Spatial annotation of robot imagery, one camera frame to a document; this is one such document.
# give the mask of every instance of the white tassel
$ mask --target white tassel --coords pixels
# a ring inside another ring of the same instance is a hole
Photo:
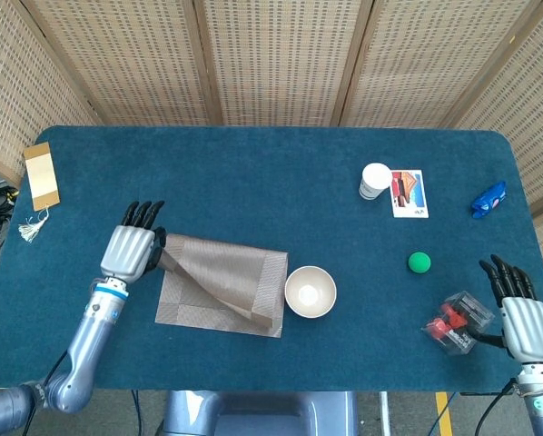
[[[41,211],[37,215],[37,219],[39,220],[37,223],[31,224],[30,221],[32,221],[33,217],[30,217],[29,220],[25,220],[26,224],[19,224],[19,233],[21,234],[21,237],[24,238],[29,243],[37,236],[39,233],[39,229],[41,229],[47,219],[50,217],[50,212],[48,211],[47,207],[45,208],[45,217],[40,219],[39,215],[42,214],[43,211]]]

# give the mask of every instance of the yellow line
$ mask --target yellow line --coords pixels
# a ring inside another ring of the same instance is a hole
[[[441,413],[447,404],[446,392],[435,392],[435,402],[437,403],[437,414]],[[441,421],[439,421],[439,431],[441,436],[453,436],[453,430],[451,429],[451,417],[449,416],[449,407],[443,413]]]

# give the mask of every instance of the blue toy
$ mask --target blue toy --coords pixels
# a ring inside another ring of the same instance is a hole
[[[485,193],[476,198],[471,204],[473,218],[481,218],[498,207],[506,198],[506,182],[499,182],[491,186]]]

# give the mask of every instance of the white bowl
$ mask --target white bowl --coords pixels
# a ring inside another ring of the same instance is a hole
[[[336,283],[317,266],[302,266],[290,274],[285,285],[286,302],[304,318],[318,318],[336,302]]]

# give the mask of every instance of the green ball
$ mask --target green ball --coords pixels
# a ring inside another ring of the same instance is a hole
[[[415,252],[409,257],[409,268],[414,273],[426,273],[431,267],[431,258],[424,252]]]

